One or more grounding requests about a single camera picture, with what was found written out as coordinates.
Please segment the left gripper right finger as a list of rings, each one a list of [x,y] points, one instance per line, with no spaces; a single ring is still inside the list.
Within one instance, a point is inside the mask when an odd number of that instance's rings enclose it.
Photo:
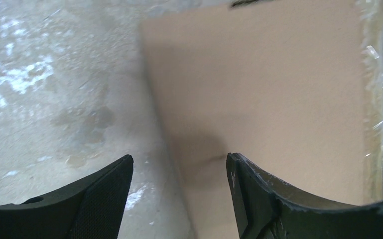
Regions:
[[[345,204],[303,191],[229,153],[226,170],[242,239],[383,239],[383,201]]]

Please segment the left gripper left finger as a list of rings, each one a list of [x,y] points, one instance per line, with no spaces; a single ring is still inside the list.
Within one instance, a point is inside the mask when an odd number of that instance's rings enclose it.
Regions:
[[[125,155],[59,189],[0,205],[0,239],[116,239],[132,175]]]

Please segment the brown cardboard express box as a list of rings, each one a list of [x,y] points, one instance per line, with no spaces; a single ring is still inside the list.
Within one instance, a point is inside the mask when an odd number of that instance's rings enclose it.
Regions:
[[[383,0],[223,4],[139,27],[195,238],[239,236],[229,152],[326,199],[383,199]]]

